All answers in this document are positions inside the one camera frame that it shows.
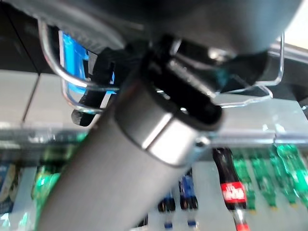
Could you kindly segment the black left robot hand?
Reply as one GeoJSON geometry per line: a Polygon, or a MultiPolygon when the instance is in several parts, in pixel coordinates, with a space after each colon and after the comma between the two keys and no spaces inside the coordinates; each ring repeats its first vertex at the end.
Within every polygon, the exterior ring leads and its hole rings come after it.
{"type": "Polygon", "coordinates": [[[272,99],[216,104],[228,91],[259,87],[268,51],[289,26],[300,0],[11,0],[37,19],[39,40],[62,80],[114,90],[52,189],[41,231],[125,231],[156,205],[206,149],[272,144],[271,132],[222,133],[226,109],[272,99]],[[131,68],[120,86],[81,80],[57,63],[50,27],[86,49],[113,52],[131,68]]]}

